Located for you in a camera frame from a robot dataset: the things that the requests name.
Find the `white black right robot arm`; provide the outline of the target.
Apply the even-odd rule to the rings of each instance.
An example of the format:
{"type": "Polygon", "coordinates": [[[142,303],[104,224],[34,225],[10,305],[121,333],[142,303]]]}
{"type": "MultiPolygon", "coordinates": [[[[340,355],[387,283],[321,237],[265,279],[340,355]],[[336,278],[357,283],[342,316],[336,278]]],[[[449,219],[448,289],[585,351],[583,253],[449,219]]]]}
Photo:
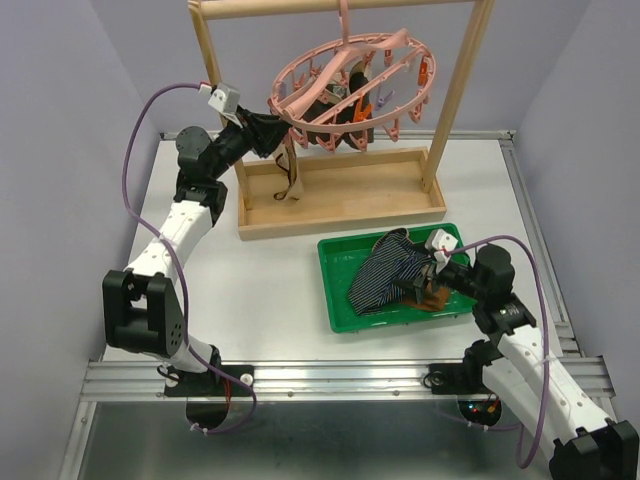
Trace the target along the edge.
{"type": "Polygon", "coordinates": [[[535,319],[513,291],[509,252],[490,238],[474,243],[470,265],[454,261],[455,244],[431,243],[420,287],[447,287],[474,300],[472,315],[484,339],[458,363],[432,363],[424,384],[436,395],[496,395],[532,437],[520,468],[543,453],[554,479],[634,479],[639,434],[599,407],[553,354],[549,321],[535,319]]]}

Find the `brown underwear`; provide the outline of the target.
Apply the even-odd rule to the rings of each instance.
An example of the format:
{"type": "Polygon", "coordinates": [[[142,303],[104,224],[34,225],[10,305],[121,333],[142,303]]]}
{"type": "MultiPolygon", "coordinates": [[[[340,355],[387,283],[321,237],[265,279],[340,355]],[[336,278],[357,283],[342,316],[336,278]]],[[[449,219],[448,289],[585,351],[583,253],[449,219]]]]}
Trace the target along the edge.
{"type": "Polygon", "coordinates": [[[405,295],[401,299],[400,303],[426,312],[440,312],[445,309],[450,296],[451,291],[448,288],[438,287],[436,290],[433,290],[432,285],[428,284],[425,287],[424,296],[421,302],[416,302],[413,297],[405,295]]]}

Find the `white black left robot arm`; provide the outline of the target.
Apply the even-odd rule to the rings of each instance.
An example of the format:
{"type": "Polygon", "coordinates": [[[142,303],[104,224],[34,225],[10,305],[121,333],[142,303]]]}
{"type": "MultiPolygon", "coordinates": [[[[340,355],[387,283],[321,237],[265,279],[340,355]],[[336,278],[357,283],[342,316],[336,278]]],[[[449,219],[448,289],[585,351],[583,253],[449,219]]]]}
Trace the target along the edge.
{"type": "Polygon", "coordinates": [[[216,136],[184,128],[176,137],[179,171],[169,213],[160,228],[138,221],[153,238],[125,269],[103,279],[105,335],[109,346],[143,353],[188,373],[199,393],[222,382],[220,354],[188,332],[189,295],[184,265],[213,229],[226,203],[221,176],[247,153],[265,158],[279,147],[289,124],[275,115],[242,109],[216,136]]]}

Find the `blue striped underwear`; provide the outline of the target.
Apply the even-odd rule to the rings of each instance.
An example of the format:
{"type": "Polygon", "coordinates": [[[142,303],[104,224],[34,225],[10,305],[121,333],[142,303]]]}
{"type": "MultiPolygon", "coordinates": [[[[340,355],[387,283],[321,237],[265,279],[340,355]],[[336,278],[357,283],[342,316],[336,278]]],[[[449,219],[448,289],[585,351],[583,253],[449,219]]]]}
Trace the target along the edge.
{"type": "Polygon", "coordinates": [[[430,262],[428,253],[415,249],[407,228],[385,233],[375,242],[347,292],[353,310],[365,315],[397,303],[404,296],[398,282],[412,284],[430,262]]]}

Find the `pink round clip hanger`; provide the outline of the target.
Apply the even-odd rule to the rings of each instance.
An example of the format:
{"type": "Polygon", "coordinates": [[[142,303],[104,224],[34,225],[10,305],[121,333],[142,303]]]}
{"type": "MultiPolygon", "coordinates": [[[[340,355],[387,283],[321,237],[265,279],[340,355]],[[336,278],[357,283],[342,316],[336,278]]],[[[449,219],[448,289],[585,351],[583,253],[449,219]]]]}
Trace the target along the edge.
{"type": "Polygon", "coordinates": [[[403,117],[420,122],[430,101],[437,64],[430,49],[405,28],[391,33],[351,33],[349,4],[340,1],[338,5],[341,36],[286,65],[273,81],[267,104],[273,114],[289,122],[293,141],[303,148],[311,144],[308,132],[329,134],[330,140],[318,139],[318,145],[333,152],[343,133],[362,131],[361,139],[349,136],[365,152],[370,145],[368,129],[380,128],[397,141],[403,117]],[[348,87],[349,72],[359,61],[371,65],[369,82],[314,120],[305,121],[303,115],[315,100],[328,101],[325,88],[329,83],[348,87]],[[370,106],[363,109],[366,93],[370,106]],[[357,102],[352,123],[335,123],[338,113],[352,102],[357,102]]]}

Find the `cream navy-trim underwear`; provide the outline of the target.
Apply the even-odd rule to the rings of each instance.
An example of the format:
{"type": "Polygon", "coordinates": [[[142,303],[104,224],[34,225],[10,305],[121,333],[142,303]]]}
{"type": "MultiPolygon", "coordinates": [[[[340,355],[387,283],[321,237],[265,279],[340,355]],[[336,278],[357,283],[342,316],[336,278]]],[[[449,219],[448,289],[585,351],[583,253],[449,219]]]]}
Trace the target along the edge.
{"type": "Polygon", "coordinates": [[[282,170],[287,177],[287,187],[273,195],[276,201],[300,200],[304,194],[304,186],[299,170],[297,154],[293,139],[287,134],[280,145],[273,153],[276,166],[282,170]]]}

